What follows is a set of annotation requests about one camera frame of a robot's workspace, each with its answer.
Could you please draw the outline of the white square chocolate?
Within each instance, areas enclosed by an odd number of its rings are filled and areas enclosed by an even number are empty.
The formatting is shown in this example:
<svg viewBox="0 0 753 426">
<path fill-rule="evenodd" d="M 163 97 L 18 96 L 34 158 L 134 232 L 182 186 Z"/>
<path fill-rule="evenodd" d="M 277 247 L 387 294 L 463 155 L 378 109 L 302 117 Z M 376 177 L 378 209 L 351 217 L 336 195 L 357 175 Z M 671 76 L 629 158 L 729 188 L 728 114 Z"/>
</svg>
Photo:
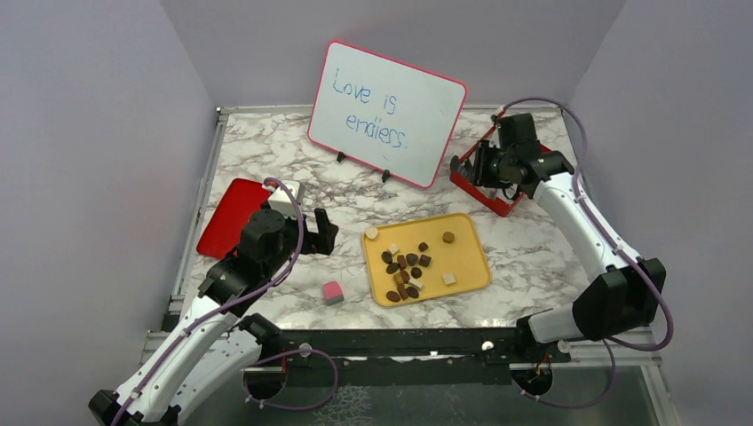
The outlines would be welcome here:
<svg viewBox="0 0 753 426">
<path fill-rule="evenodd" d="M 447 272 L 442 275 L 443 283 L 446 286 L 452 286 L 456 284 L 456 276 L 452 272 Z"/>
</svg>

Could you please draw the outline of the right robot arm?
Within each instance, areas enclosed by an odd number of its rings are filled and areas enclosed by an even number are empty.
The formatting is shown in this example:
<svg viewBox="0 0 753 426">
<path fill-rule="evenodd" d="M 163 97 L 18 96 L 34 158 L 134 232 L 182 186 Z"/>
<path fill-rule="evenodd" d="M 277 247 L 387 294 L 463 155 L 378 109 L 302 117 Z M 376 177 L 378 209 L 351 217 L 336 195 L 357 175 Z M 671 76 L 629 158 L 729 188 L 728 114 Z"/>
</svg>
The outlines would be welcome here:
<svg viewBox="0 0 753 426">
<path fill-rule="evenodd" d="M 565 236 L 589 282 L 571 304 L 519 319 L 514 353 L 533 361 L 548 343 L 598 341 L 649 325 L 666 279 L 662 262 L 641 256 L 605 223 L 566 156 L 543 150 L 531 114 L 497 115 L 493 124 L 498 144 L 476 145 L 472 184 L 514 187 L 535 201 Z"/>
</svg>

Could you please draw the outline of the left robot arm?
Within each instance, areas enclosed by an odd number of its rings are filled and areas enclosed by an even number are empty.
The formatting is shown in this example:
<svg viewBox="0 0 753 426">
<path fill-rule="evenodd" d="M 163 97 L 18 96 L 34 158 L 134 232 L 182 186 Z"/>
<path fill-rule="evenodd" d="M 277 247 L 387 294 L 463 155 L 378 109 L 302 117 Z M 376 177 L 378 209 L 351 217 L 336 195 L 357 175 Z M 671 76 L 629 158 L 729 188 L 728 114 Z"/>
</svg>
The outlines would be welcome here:
<svg viewBox="0 0 753 426">
<path fill-rule="evenodd" d="M 278 328 L 248 309 L 281 284 L 301 255 L 328 256 L 338 227 L 325 209 L 285 217 L 272 208 L 254 212 L 240 240 L 207 272 L 198 295 L 158 349 L 116 390 L 100 390 L 89 409 L 100 425 L 182 425 L 242 367 L 278 356 Z"/>
</svg>

